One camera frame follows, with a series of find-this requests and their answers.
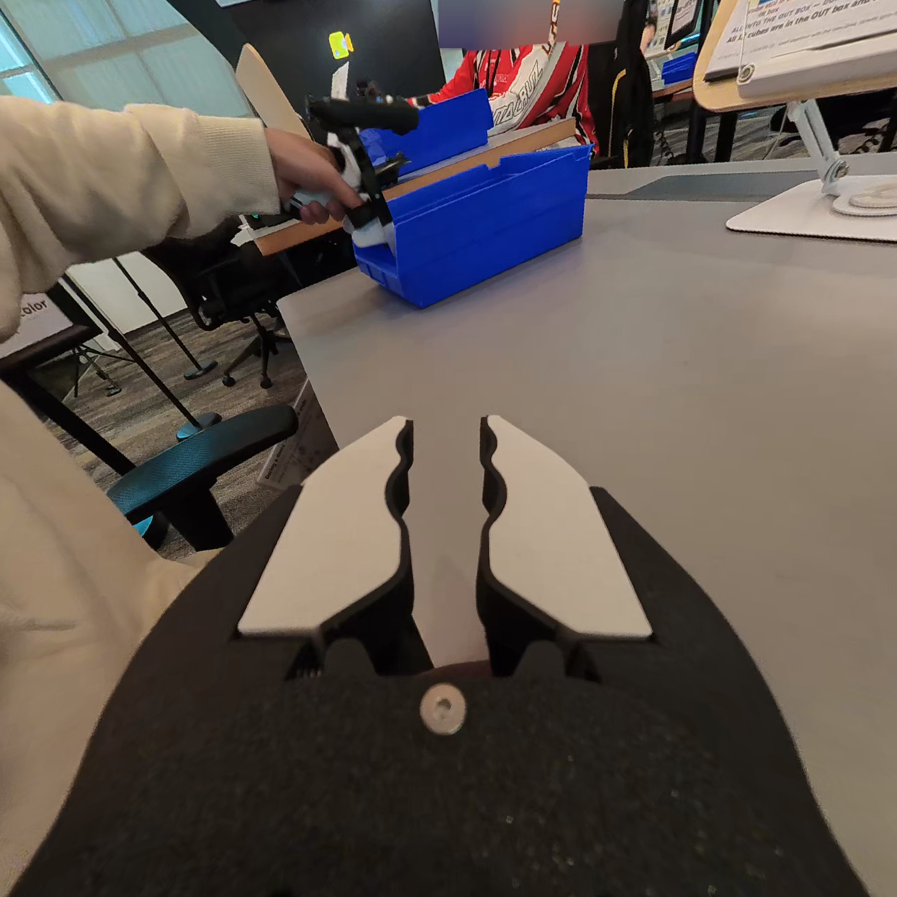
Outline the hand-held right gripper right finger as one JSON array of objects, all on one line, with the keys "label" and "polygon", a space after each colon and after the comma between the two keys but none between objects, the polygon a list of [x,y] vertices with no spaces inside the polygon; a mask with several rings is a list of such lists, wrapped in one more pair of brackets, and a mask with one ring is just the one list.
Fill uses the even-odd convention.
[{"label": "hand-held right gripper right finger", "polygon": [[486,521],[477,614],[494,676],[511,676],[549,642],[566,666],[591,643],[654,635],[586,480],[561,456],[499,416],[480,421]]}]

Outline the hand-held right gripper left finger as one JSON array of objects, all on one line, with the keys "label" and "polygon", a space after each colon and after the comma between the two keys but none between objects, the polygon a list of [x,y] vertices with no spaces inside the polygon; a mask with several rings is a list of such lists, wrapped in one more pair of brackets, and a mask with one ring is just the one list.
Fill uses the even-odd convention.
[{"label": "hand-held right gripper left finger", "polygon": [[359,641],[382,675],[415,672],[413,570],[404,520],[413,421],[395,416],[310,475],[237,625],[323,659]]}]

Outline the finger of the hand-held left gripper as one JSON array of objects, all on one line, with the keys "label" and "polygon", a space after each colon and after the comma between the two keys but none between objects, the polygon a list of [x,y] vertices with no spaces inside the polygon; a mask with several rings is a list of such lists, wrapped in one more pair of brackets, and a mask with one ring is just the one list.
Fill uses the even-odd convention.
[{"label": "finger of the hand-held left gripper", "polygon": [[395,249],[395,223],[382,221],[376,214],[346,214],[343,230],[350,234],[357,249],[385,246]]},{"label": "finger of the hand-held left gripper", "polygon": [[353,133],[349,141],[343,138],[344,135],[337,133],[327,136],[327,147],[334,156],[342,181],[361,197],[365,206],[378,210],[382,204],[382,186],[377,169],[357,133]]}]

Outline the person's left hand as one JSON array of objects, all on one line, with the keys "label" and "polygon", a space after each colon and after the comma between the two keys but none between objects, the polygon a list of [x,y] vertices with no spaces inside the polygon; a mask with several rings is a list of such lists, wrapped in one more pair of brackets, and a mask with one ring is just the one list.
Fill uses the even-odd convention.
[{"label": "person's left hand", "polygon": [[271,157],[275,184],[282,205],[297,191],[325,196],[321,204],[313,201],[299,210],[299,218],[308,225],[340,222],[348,210],[363,205],[363,199],[347,184],[329,149],[305,137],[277,129],[264,129]]}]

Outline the tan angled board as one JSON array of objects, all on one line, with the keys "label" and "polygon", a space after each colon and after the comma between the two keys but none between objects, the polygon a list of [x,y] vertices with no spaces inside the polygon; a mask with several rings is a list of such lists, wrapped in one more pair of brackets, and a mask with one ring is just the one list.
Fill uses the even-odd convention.
[{"label": "tan angled board", "polygon": [[293,108],[275,75],[250,43],[245,43],[241,49],[235,77],[243,94],[267,128],[314,142],[307,125]]}]

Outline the white paper label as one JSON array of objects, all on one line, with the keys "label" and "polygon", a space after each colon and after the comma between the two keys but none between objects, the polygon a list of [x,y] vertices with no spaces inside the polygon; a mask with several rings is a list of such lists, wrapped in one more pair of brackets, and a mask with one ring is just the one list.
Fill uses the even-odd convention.
[{"label": "white paper label", "polygon": [[292,404],[297,431],[269,451],[256,484],[272,491],[301,485],[339,451],[309,378]]}]

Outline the long wooden table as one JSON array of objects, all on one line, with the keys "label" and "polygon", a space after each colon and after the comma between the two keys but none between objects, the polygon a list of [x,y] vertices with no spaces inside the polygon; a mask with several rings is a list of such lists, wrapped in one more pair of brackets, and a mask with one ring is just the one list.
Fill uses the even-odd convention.
[{"label": "long wooden table", "polygon": [[[569,139],[577,143],[575,133],[575,121],[572,118],[564,118],[555,119],[541,126],[489,137],[487,144],[483,147],[467,151],[400,178],[397,185],[385,190],[385,196],[387,201],[391,202],[417,189],[479,166],[485,165],[488,168],[494,168],[502,159],[511,155],[542,151]],[[335,232],[339,227],[339,223],[332,220],[315,225],[290,220],[258,230],[249,228],[245,223],[232,242],[234,245],[241,246],[252,241],[262,256],[273,256]]]}]

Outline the black sign stand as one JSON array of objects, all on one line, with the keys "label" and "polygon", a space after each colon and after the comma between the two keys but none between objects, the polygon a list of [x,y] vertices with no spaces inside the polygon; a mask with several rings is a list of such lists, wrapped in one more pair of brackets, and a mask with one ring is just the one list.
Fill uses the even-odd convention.
[{"label": "black sign stand", "polygon": [[117,475],[124,476],[135,470],[135,463],[30,375],[41,364],[90,341],[100,334],[101,329],[107,332],[112,341],[126,353],[129,361],[137,365],[184,418],[185,424],[178,431],[178,441],[189,439],[222,421],[218,413],[196,416],[190,412],[71,275],[62,275],[48,290],[47,297],[68,321],[68,327],[32,341],[2,358],[2,380],[34,410],[48,417]]},{"label": "black sign stand", "polygon": [[115,256],[112,258],[112,263],[116,265],[118,271],[121,275],[125,277],[128,281],[129,285],[134,289],[137,297],[139,297],[140,301],[151,311],[152,315],[159,322],[159,324],[163,327],[164,331],[168,334],[169,338],[172,342],[177,346],[181,353],[185,355],[187,360],[189,361],[189,369],[184,373],[185,380],[195,380],[200,377],[204,377],[208,375],[212,370],[217,368],[218,362],[211,361],[209,363],[201,363],[196,356],[186,347],[185,343],[181,340],[180,336],[175,332],[172,328],[170,322],[161,314],[159,309],[153,304],[150,297],[146,294],[142,286],[137,282],[133,275],[129,273],[127,268],[123,265],[120,258]]}]

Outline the person's beige sweater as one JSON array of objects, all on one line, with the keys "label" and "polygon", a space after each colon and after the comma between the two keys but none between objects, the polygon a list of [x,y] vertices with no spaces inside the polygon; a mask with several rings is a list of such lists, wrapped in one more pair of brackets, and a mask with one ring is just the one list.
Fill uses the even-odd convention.
[{"label": "person's beige sweater", "polygon": [[2,386],[2,895],[57,819],[137,648],[214,555],[153,551]]}]

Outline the black white marker sign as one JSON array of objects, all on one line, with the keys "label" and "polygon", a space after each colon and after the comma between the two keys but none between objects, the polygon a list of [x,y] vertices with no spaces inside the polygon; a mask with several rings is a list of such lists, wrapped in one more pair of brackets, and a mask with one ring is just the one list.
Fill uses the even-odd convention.
[{"label": "black white marker sign", "polygon": [[665,50],[688,38],[701,19],[702,1],[675,1],[667,23]]},{"label": "black white marker sign", "polygon": [[45,293],[26,294],[19,329],[1,346],[1,377],[33,370],[101,332],[63,283]]}]

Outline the printed instruction sheet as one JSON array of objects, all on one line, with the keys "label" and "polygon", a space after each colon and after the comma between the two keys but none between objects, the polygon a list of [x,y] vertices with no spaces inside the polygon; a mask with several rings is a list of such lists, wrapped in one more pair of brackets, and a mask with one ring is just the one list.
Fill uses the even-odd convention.
[{"label": "printed instruction sheet", "polygon": [[705,79],[725,79],[747,64],[876,37],[895,28],[894,1],[739,1]]}]

